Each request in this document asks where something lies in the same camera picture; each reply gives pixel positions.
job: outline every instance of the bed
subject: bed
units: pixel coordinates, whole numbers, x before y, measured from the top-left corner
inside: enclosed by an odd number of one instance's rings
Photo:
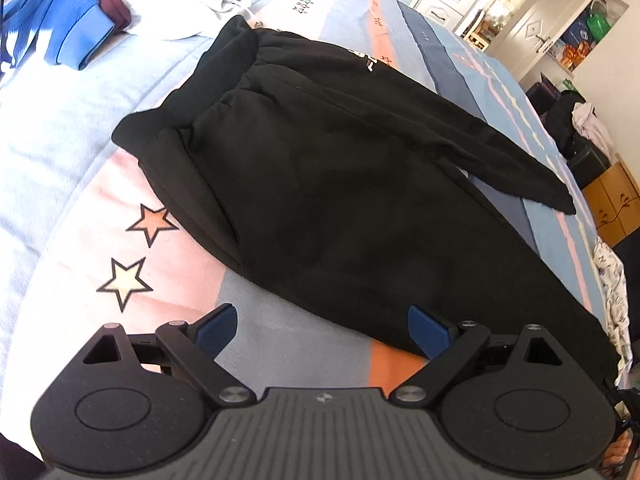
[[[469,179],[605,325],[591,215],[553,140],[497,61],[396,0],[250,1],[265,27],[385,62],[551,168],[573,195],[575,216]],[[424,363],[225,269],[164,209],[136,159],[111,142],[121,118],[161,102],[211,42],[120,34],[82,72],[34,56],[0,86],[0,432],[35,454],[33,405],[106,322],[145,333],[233,303],[238,335],[217,361],[258,395],[268,385],[388,392]]]

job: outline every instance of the wooden cabinet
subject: wooden cabinet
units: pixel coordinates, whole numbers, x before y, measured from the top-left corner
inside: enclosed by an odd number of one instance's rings
[[[583,195],[600,237],[611,247],[640,227],[638,184],[622,160],[591,182]]]

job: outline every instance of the circular pad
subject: circular pad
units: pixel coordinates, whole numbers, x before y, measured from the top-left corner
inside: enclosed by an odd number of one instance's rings
[[[567,403],[557,395],[532,388],[502,394],[494,408],[507,426],[523,431],[554,430],[570,413]]]
[[[145,420],[149,398],[128,388],[105,388],[87,395],[76,406],[76,417],[98,431],[125,430]]]

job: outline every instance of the cable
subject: cable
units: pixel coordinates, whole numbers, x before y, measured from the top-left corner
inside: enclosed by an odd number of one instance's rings
[[[628,206],[629,204],[631,204],[634,200],[640,200],[640,196],[635,196],[633,197],[631,200],[629,200],[628,202],[625,203],[625,205],[623,205],[620,210],[616,213],[616,215],[613,217],[613,220],[609,220],[608,222],[603,222],[602,224],[600,224],[598,227],[602,227],[603,225],[607,225],[607,224],[613,224],[613,222],[616,221],[616,219],[618,218],[618,215],[620,215],[620,213],[622,213],[622,210]]]

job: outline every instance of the drawer handle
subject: drawer handle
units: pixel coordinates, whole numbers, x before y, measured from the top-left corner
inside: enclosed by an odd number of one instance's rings
[[[443,18],[442,16],[440,16],[437,12],[433,12],[432,10],[430,10],[429,12],[431,14],[433,14],[436,17],[436,19],[440,20],[441,22],[446,22],[447,21],[446,18]]]

